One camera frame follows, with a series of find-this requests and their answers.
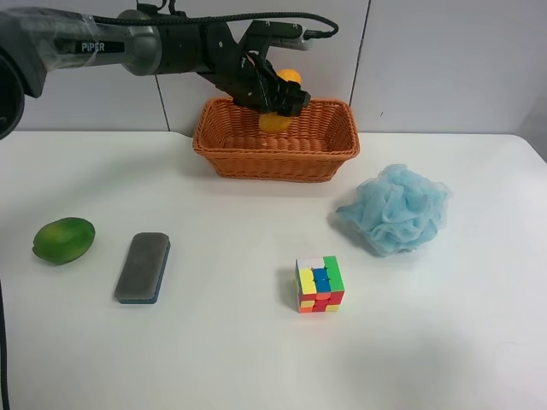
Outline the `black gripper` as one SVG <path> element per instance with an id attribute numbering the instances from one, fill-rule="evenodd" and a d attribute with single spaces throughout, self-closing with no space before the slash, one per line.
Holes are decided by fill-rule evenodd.
<path id="1" fill-rule="evenodd" d="M 245 53 L 226 23 L 159 26 L 161 58 L 157 75 L 197 73 L 232 96 L 239 107 L 260 114 L 299 116 L 310 101 L 302 75 L 277 73 L 257 53 Z"/>

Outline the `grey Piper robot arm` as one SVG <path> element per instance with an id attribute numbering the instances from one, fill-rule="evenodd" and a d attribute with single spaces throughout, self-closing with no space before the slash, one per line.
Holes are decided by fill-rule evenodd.
<path id="1" fill-rule="evenodd" d="M 310 95 L 282 79 L 267 60 L 269 47 L 292 47 L 303 28 L 252 21 L 236 42 L 226 18 L 160 15 L 150 5 L 116 19 L 25 7 L 1 13 L 1 135 L 19 124 L 26 97 L 39 98 L 49 72 L 122 65 L 135 76 L 197 73 L 243 108 L 298 116 Z"/>

